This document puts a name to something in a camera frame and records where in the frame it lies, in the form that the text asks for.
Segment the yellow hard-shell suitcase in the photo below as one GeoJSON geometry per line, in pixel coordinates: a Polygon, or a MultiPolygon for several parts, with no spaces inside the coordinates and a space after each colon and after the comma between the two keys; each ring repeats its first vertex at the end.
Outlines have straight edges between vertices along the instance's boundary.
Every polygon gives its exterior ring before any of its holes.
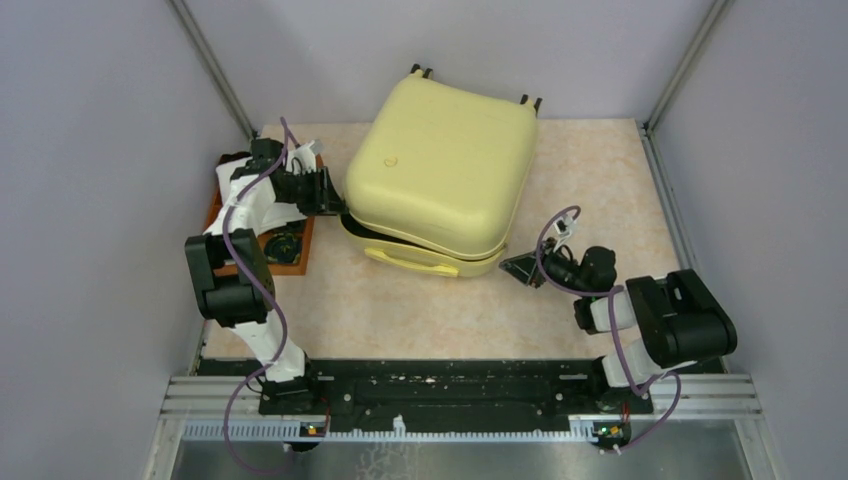
{"type": "Polygon", "coordinates": [[[535,158],[541,104],[451,87],[413,65],[347,167],[339,223],[348,238],[370,259],[416,273],[491,271],[535,158]]]}

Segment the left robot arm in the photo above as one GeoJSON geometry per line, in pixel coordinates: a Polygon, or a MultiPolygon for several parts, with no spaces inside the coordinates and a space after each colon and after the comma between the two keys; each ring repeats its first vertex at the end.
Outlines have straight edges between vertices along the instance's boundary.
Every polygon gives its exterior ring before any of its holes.
{"type": "Polygon", "coordinates": [[[289,338],[259,237],[268,214],[280,208],[302,219],[346,213],[328,168],[318,162],[322,150],[318,140],[296,147],[253,140],[250,156],[230,169],[216,218],[184,245],[201,315],[246,343],[266,380],[286,382],[283,401],[302,414],[317,407],[321,388],[304,376],[307,357],[289,338]]]}

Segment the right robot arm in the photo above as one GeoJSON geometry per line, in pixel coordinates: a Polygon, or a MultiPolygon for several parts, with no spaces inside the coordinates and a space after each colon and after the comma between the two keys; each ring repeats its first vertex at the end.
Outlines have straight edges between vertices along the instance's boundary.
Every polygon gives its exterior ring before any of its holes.
{"type": "Polygon", "coordinates": [[[618,284],[613,250],[592,246],[576,260],[552,239],[499,267],[526,286],[549,284],[575,295],[578,327],[611,335],[614,351],[594,360],[586,385],[589,404],[600,412],[614,411],[627,389],[643,395],[672,371],[729,355],[738,346],[733,321],[692,269],[618,284]]]}

